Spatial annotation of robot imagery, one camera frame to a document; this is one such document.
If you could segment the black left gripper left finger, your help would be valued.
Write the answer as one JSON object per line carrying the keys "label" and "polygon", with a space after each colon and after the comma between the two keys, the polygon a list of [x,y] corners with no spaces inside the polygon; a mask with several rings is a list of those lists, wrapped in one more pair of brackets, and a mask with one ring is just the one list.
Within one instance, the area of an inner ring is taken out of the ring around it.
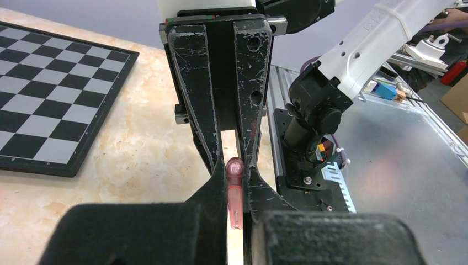
{"label": "black left gripper left finger", "polygon": [[40,264],[226,264],[227,179],[181,203],[81,204],[59,221]]}

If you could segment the pink translucent pen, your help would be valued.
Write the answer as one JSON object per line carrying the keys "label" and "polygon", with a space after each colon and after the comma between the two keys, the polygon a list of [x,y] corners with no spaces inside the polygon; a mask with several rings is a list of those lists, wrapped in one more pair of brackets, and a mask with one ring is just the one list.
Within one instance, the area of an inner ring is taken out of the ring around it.
{"label": "pink translucent pen", "polygon": [[239,157],[231,158],[226,165],[227,202],[232,229],[243,229],[243,172],[244,164]]}

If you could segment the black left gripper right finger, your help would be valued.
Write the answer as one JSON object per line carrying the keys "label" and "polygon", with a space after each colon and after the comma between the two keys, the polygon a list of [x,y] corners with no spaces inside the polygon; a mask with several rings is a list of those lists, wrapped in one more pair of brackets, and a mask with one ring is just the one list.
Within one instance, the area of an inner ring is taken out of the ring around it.
{"label": "black left gripper right finger", "polygon": [[247,166],[244,264],[425,264],[412,231],[381,214],[301,211]]}

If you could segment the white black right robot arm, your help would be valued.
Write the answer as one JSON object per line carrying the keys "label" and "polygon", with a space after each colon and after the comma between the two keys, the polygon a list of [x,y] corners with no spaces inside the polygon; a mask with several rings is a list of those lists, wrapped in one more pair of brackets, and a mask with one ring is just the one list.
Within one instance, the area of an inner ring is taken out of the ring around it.
{"label": "white black right robot arm", "polygon": [[[457,1],[380,1],[334,48],[308,67],[301,82],[315,81],[314,100],[324,98],[325,87],[353,99],[364,82],[405,42],[411,40],[443,9]],[[258,124],[270,68],[273,38],[298,33],[334,12],[335,1],[159,1],[164,44],[178,98],[188,113],[194,143],[210,178],[226,183],[221,151],[225,118],[215,99],[213,79],[241,94],[238,108],[247,124],[248,159],[256,157]]]}

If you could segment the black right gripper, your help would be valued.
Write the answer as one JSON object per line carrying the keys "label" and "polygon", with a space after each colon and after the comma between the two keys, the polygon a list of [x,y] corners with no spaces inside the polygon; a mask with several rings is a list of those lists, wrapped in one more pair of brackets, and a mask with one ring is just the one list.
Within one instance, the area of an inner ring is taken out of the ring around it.
{"label": "black right gripper", "polygon": [[222,125],[235,125],[245,165],[257,160],[260,124],[273,38],[284,16],[182,13],[159,25],[178,103],[177,124],[191,123],[209,172],[220,155]]}

